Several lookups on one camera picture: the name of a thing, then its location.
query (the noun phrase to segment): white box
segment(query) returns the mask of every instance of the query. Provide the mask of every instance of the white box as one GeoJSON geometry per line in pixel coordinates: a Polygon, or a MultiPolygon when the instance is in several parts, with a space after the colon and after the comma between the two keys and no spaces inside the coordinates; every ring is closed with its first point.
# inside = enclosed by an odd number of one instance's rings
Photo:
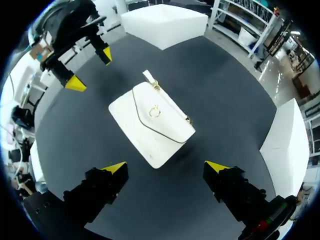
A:
{"type": "Polygon", "coordinates": [[[208,16],[165,4],[139,8],[121,15],[124,30],[161,50],[203,36],[208,16]]]}
{"type": "Polygon", "coordinates": [[[270,173],[275,194],[283,198],[296,196],[308,166],[309,141],[295,99],[276,110],[260,153],[270,173]]]}

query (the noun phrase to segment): white leather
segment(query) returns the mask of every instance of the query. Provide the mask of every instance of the white leather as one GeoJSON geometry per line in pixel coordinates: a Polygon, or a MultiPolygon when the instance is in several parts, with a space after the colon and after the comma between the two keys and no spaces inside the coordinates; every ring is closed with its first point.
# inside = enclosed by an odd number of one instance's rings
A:
{"type": "Polygon", "coordinates": [[[108,107],[124,134],[155,169],[165,164],[196,132],[186,115],[171,102],[163,89],[156,90],[143,82],[108,107]],[[152,117],[149,113],[155,105],[160,113],[152,117]]]}

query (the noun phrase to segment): handbag flap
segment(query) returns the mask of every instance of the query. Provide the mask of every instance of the handbag flap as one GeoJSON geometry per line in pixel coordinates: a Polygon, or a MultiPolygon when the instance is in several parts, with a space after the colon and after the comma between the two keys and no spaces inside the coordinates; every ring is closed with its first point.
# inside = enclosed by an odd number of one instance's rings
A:
{"type": "Polygon", "coordinates": [[[132,95],[138,118],[147,128],[177,143],[185,143],[195,133],[195,129],[180,114],[182,111],[175,109],[149,83],[135,86],[132,95]]]}

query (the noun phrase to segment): gray floor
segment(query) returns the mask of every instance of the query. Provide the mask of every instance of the gray floor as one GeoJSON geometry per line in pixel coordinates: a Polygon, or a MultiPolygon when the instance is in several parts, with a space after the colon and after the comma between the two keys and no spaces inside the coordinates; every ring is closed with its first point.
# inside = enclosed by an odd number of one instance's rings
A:
{"type": "MultiPolygon", "coordinates": [[[[106,34],[102,35],[102,39],[104,42],[108,44],[113,44],[119,39],[123,38],[126,35],[126,32],[122,26],[119,26],[106,34]]],[[[85,43],[85,39],[81,39],[79,41],[80,44],[85,43]]],[[[82,49],[80,53],[75,55],[66,65],[66,67],[70,70],[72,70],[74,73],[77,72],[90,58],[92,58],[95,55],[95,49],[94,47],[89,44],[87,47],[82,49]]],[[[34,118],[34,126],[35,130],[37,131],[42,118],[44,117],[46,111],[48,110],[49,106],[53,104],[52,102],[56,99],[57,94],[62,89],[62,85],[55,81],[45,92],[43,97],[41,98],[41,101],[39,102],[36,111],[35,111],[35,118],[34,118]]]]}
{"type": "Polygon", "coordinates": [[[259,82],[205,37],[159,50],[128,35],[111,44],[113,62],[97,56],[77,72],[83,93],[62,89],[36,132],[48,188],[58,197],[92,167],[128,162],[129,180],[113,205],[87,228],[114,240],[234,240],[244,228],[202,179],[205,160],[238,166],[249,181],[275,191],[259,152],[276,107],[259,82]],[[153,169],[108,111],[144,81],[148,69],[194,121],[196,133],[163,167],[153,169]]]}

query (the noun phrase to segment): metal shelf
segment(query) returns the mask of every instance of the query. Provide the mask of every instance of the metal shelf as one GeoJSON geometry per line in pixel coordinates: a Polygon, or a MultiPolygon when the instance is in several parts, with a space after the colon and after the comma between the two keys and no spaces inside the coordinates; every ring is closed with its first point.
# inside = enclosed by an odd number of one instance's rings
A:
{"type": "Polygon", "coordinates": [[[256,28],[255,26],[251,25],[250,23],[246,22],[245,20],[243,20],[241,17],[235,15],[234,13],[230,12],[230,11],[226,11],[223,10],[221,8],[218,8],[219,12],[222,12],[226,15],[229,15],[230,17],[234,18],[235,20],[239,21],[240,23],[242,23],[243,25],[247,26],[249,29],[251,29],[252,31],[254,31],[256,34],[258,34],[259,36],[261,36],[262,32],[256,28]]]}
{"type": "Polygon", "coordinates": [[[272,28],[275,25],[277,16],[270,10],[268,9],[266,6],[262,5],[260,2],[256,1],[256,0],[251,0],[254,3],[258,4],[259,6],[261,6],[262,8],[266,9],[269,13],[272,14],[271,18],[269,21],[265,21],[263,20],[261,17],[259,17],[257,14],[255,14],[254,12],[250,11],[249,9],[245,8],[244,6],[233,2],[232,0],[215,0],[213,7],[211,8],[212,13],[211,13],[211,17],[208,20],[208,26],[209,28],[216,28],[217,30],[221,31],[222,33],[224,33],[225,35],[227,35],[228,37],[230,37],[232,40],[234,40],[235,42],[237,42],[241,47],[243,47],[246,51],[249,52],[248,54],[248,58],[251,58],[253,56],[253,54],[255,53],[255,51],[257,50],[257,48],[264,43],[264,41],[266,40],[266,38],[268,37],[268,35],[270,34],[272,28]],[[224,3],[223,7],[224,9],[220,8],[220,3],[224,3]],[[253,26],[252,24],[246,22],[243,18],[241,18],[240,16],[234,14],[233,12],[228,11],[226,8],[228,8],[229,4],[233,4],[243,10],[245,10],[246,12],[248,12],[249,14],[251,14],[252,16],[256,17],[259,21],[263,22],[265,25],[264,30],[259,30],[257,27],[253,26]],[[240,42],[238,42],[238,37],[236,33],[228,30],[227,28],[222,28],[222,26],[217,25],[217,20],[220,22],[224,21],[224,16],[228,15],[230,17],[232,17],[233,19],[237,20],[239,23],[241,23],[243,26],[246,26],[248,29],[252,30],[254,33],[256,33],[259,38],[256,41],[254,47],[252,49],[249,49],[247,46],[243,46],[240,42]]]}
{"type": "Polygon", "coordinates": [[[243,47],[247,52],[250,53],[251,49],[248,46],[243,45],[241,42],[238,41],[238,37],[239,37],[238,34],[219,24],[214,24],[213,27],[218,31],[220,31],[221,33],[227,35],[233,41],[237,42],[241,47],[243,47]]]}
{"type": "Polygon", "coordinates": [[[255,18],[259,19],[259,20],[260,20],[261,22],[263,22],[265,25],[268,25],[268,22],[267,22],[267,21],[263,20],[263,19],[262,19],[261,17],[259,17],[257,14],[255,14],[255,13],[252,12],[252,11],[250,11],[248,8],[242,6],[242,5],[238,4],[238,3],[235,3],[235,2],[232,1],[232,0],[223,0],[223,1],[228,2],[228,3],[231,3],[231,4],[235,5],[235,6],[237,6],[238,8],[241,8],[241,9],[245,10],[245,11],[248,12],[249,14],[253,15],[255,18]]]}
{"type": "Polygon", "coordinates": [[[269,13],[274,14],[273,11],[271,11],[269,8],[267,8],[265,5],[263,5],[262,3],[258,2],[257,0],[251,0],[253,2],[255,2],[256,4],[260,5],[261,7],[263,7],[265,10],[267,10],[269,13]]]}

